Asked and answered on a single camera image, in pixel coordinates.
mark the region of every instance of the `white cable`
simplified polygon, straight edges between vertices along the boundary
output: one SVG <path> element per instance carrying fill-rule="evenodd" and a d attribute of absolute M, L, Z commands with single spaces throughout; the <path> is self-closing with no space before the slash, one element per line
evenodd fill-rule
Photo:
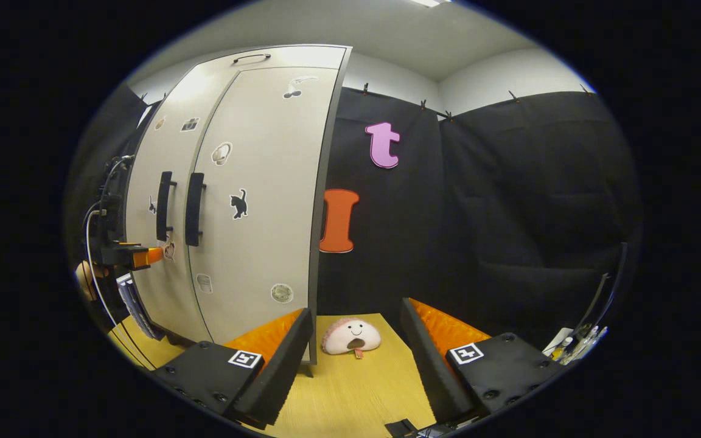
<path fill-rule="evenodd" d="M 101 293 L 101 289 L 99 288 L 99 283 L 97 283 L 97 276 L 94 274 L 94 262 L 91 260 L 91 241 L 89 238 L 90 235 L 90 229 L 91 229 L 91 217 L 94 216 L 94 214 L 99 214 L 99 210 L 94 210 L 91 212 L 90 216 L 88 217 L 88 221 L 86 222 L 86 249 L 88 251 L 88 267 L 91 269 L 91 279 L 94 280 L 94 286 L 96 286 L 97 291 L 99 292 L 99 299 L 101 299 L 102 305 L 105 306 L 105 311 L 110 317 L 110 321 L 112 321 L 112 330 L 115 330 L 117 328 L 117 323 L 115 322 L 115 319 L 112 317 L 112 314 L 110 313 L 110 310 L 108 306 L 106 306 L 105 302 L 105 297 Z M 120 336 L 121 339 L 126 340 L 128 343 L 128 336 L 123 336 L 123 334 L 119 331 L 117 331 L 117 334 Z M 133 357 L 136 357 L 134 355 L 134 350 L 136 350 L 131 344 L 128 344 L 131 350 L 129 352 Z"/>

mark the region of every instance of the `cabinet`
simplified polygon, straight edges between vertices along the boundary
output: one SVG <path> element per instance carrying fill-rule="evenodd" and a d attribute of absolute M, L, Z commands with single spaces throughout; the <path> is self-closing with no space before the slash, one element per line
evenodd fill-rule
<path fill-rule="evenodd" d="M 315 317 L 326 159 L 348 55 L 339 46 L 235 53 L 198 64 L 164 99 L 125 205 L 128 242 L 160 246 L 168 230 L 175 244 L 172 260 L 133 272 L 154 324 L 223 344 L 297 308 Z M 315 341 L 303 360 L 315 362 Z"/>

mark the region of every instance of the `cabinet door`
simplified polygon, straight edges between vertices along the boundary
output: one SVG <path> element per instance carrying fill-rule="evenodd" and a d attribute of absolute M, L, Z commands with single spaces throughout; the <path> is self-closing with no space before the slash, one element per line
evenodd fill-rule
<path fill-rule="evenodd" d="M 125 207 L 126 240 L 160 246 L 156 211 L 166 209 L 168 232 L 175 244 L 173 261 L 162 260 L 131 273 L 148 318 L 159 327 L 192 341 L 212 341 L 197 304 L 184 244 L 186 192 L 203 127 L 236 69 L 222 69 L 220 60 L 198 64 L 159 106 L 134 158 Z M 177 186 L 167 205 L 158 205 L 162 172 L 172 172 Z"/>
<path fill-rule="evenodd" d="M 206 185 L 202 235 L 189 257 L 217 344 L 309 306 L 312 222 L 323 208 L 314 205 L 316 181 L 337 73 L 239 72 L 209 122 L 195 164 Z"/>

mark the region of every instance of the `black cat sticker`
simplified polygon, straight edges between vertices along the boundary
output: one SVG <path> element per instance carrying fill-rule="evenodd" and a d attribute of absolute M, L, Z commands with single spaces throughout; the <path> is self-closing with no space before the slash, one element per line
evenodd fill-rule
<path fill-rule="evenodd" d="M 248 203 L 245 202 L 245 189 L 240 189 L 242 192 L 242 197 L 229 195 L 231 198 L 231 207 L 237 209 L 237 214 L 234 214 L 233 219 L 239 219 L 240 217 L 248 216 Z"/>

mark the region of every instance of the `ceiling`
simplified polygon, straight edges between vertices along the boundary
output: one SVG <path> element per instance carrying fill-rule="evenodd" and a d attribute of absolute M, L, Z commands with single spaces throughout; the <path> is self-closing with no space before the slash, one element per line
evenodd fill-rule
<path fill-rule="evenodd" d="M 181 37 L 128 81 L 208 53 L 267 44 L 348 45 L 437 82 L 483 58 L 538 47 L 456 2 L 426 8 L 411 0 L 259 0 Z"/>

